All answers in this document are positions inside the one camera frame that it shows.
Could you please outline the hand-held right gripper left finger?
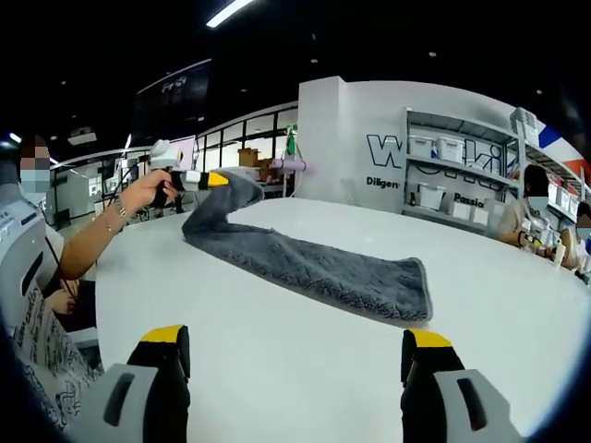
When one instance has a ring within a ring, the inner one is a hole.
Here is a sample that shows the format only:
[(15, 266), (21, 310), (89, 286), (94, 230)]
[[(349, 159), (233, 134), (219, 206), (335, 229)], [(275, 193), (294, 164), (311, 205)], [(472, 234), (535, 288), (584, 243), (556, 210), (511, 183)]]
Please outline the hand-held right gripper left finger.
[(145, 334), (83, 397), (72, 442), (186, 442), (190, 392), (185, 325)]

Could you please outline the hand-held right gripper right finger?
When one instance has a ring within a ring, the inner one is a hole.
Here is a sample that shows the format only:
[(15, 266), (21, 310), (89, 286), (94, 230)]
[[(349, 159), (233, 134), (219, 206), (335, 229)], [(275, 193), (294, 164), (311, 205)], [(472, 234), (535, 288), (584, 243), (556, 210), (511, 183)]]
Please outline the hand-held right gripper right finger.
[(450, 341), (404, 331), (401, 358), (404, 442), (520, 442), (510, 404), (475, 369), (466, 369)]

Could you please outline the person's left hand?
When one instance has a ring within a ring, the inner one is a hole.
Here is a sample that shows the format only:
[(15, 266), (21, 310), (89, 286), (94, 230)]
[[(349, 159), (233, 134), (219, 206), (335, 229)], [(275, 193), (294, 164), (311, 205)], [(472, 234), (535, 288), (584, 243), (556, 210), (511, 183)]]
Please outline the person's left hand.
[(121, 207), (127, 213), (133, 213), (149, 206), (156, 197), (159, 185), (163, 186), (166, 203), (176, 198), (177, 190), (173, 188), (171, 175), (165, 170), (153, 170), (133, 182), (121, 193), (119, 197)]

